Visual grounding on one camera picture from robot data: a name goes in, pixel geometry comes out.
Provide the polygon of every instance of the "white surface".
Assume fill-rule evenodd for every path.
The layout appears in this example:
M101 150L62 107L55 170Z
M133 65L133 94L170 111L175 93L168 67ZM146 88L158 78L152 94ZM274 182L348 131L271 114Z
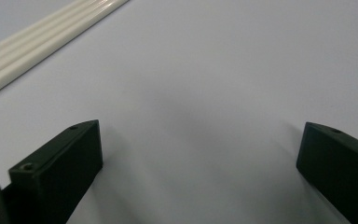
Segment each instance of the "white surface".
M39 29L0 49L0 90L127 1L90 0L84 1L79 8L71 4L69 6L73 11L63 13L57 20L53 19L47 24L41 21Z
M67 4L11 2L0 39ZM295 162L307 120L358 138L358 1L130 1L0 91L0 185L89 119L68 223L347 223Z

